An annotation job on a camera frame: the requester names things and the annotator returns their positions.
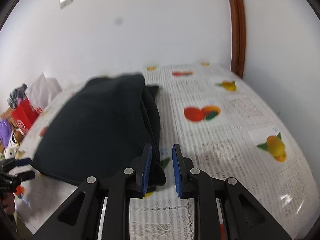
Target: white wall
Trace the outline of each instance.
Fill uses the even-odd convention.
[[[228,0],[20,0],[0,31],[0,111],[44,72],[65,87],[154,64],[230,67]]]
[[[306,0],[244,3],[244,80],[290,130],[320,188],[320,21]]]

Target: plastic bag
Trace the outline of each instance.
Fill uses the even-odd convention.
[[[26,89],[25,94],[34,109],[41,113],[61,91],[62,88],[55,78],[47,79],[42,73],[37,80]]]

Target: purple plush toy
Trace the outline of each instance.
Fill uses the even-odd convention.
[[[11,132],[12,132],[12,129],[8,120],[7,119],[0,120],[0,139],[2,140],[5,148],[9,144]]]

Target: red paper bag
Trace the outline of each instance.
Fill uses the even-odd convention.
[[[21,129],[21,132],[26,134],[39,114],[26,98],[11,113],[11,116],[16,121],[18,127]]]

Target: black cloth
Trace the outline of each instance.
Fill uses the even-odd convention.
[[[166,181],[160,164],[157,87],[142,75],[96,78],[73,96],[48,127],[32,166],[73,185],[113,176],[152,145],[149,186]]]

